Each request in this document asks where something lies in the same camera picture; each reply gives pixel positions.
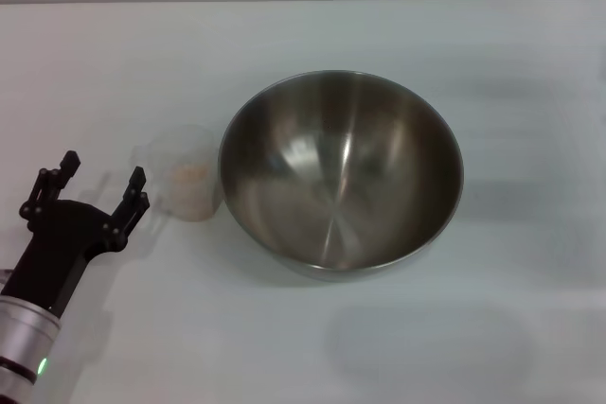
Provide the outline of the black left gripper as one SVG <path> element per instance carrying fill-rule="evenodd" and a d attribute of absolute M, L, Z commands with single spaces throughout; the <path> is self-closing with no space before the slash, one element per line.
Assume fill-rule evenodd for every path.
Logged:
<path fill-rule="evenodd" d="M 112 214 L 83 203 L 59 200 L 80 167 L 69 150 L 58 168 L 41 168 L 19 215 L 32 232 L 12 274 L 1 290 L 62 317 L 88 264 L 98 255 L 122 251 L 150 202 L 142 167 L 135 167 L 121 202 Z"/>

